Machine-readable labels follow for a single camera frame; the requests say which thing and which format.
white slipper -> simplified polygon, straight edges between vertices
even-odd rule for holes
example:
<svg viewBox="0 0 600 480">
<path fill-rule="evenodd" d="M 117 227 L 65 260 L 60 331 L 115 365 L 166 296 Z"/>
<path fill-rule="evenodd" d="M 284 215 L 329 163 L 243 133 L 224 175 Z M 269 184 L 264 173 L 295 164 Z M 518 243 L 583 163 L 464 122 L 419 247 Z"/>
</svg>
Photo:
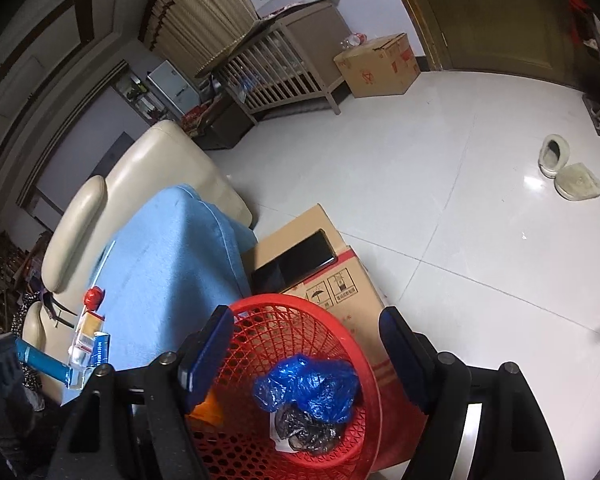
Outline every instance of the white slipper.
<svg viewBox="0 0 600 480">
<path fill-rule="evenodd" d="M 586 200 L 600 196 L 600 181 L 581 162 L 558 171 L 554 184 L 555 190 L 567 200 Z"/>
<path fill-rule="evenodd" d="M 545 177 L 555 178 L 555 174 L 567 165 L 569 160 L 569 143 L 560 135 L 549 135 L 544 138 L 538 166 Z"/>
</svg>

brown door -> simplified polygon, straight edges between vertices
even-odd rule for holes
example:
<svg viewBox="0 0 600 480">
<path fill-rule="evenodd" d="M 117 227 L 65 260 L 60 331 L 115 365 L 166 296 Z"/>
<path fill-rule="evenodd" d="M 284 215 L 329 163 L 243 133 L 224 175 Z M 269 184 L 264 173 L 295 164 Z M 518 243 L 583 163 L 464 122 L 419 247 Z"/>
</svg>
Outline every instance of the brown door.
<svg viewBox="0 0 600 480">
<path fill-rule="evenodd" d="M 568 0 L 415 0 L 441 68 L 531 76 L 578 86 L 596 70 L 571 40 Z"/>
</svg>

small bottle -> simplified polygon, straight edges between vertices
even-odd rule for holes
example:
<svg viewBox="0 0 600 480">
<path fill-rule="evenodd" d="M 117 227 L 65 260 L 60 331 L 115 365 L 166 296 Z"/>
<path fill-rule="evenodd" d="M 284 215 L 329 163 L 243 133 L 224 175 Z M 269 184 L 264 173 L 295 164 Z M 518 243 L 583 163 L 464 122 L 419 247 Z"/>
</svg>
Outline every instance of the small bottle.
<svg viewBox="0 0 600 480">
<path fill-rule="evenodd" d="M 355 34 L 351 34 L 347 36 L 344 40 L 340 42 L 340 46 L 343 50 L 347 50 L 348 48 L 352 48 L 354 46 L 359 46 L 360 44 L 365 43 L 366 34 L 362 34 L 361 32 L 356 32 Z"/>
</svg>

cardboard box flap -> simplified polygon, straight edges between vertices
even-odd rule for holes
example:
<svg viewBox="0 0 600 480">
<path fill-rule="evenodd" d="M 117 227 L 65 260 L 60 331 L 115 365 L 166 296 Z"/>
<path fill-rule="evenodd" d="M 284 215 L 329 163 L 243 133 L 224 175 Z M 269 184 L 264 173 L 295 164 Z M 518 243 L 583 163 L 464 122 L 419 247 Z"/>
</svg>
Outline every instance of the cardboard box flap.
<svg viewBox="0 0 600 480">
<path fill-rule="evenodd" d="M 364 54 L 368 54 L 371 51 L 382 50 L 390 46 L 392 43 L 395 43 L 395 41 L 400 40 L 400 38 L 404 35 L 405 33 L 401 32 L 399 34 L 392 34 L 390 36 L 383 36 L 382 38 L 368 40 L 362 45 L 344 50 L 343 52 L 339 53 L 333 60 L 337 63 L 339 60 L 363 56 Z"/>
<path fill-rule="evenodd" d="M 369 47 L 371 47 L 373 50 L 382 50 L 395 43 L 396 41 L 400 40 L 400 38 L 404 35 L 404 32 L 401 32 L 400 34 L 394 34 L 392 36 L 384 36 L 382 38 L 377 38 L 376 40 L 374 40 L 374 42 L 378 42 L 379 44 L 374 43 L 373 45 L 369 45 Z"/>
<path fill-rule="evenodd" d="M 260 240 L 253 249 L 242 254 L 242 264 L 247 276 L 254 269 L 258 269 L 275 257 L 280 256 L 280 254 L 320 229 L 324 231 L 336 255 L 347 250 L 347 245 L 344 243 L 342 236 L 333 226 L 322 206 L 317 204 L 264 238 L 264 240 Z"/>
</svg>

blue plastic bag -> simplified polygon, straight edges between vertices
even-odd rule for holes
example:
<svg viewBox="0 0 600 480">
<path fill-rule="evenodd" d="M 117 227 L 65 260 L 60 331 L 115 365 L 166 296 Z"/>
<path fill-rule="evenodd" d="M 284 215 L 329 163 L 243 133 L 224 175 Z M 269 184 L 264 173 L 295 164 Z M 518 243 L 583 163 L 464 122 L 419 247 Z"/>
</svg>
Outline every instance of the blue plastic bag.
<svg viewBox="0 0 600 480">
<path fill-rule="evenodd" d="M 360 381 L 350 363 L 296 354 L 257 378 L 253 396 L 269 413 L 295 402 L 318 420 L 343 423 L 351 420 L 351 407 L 359 387 Z"/>
</svg>

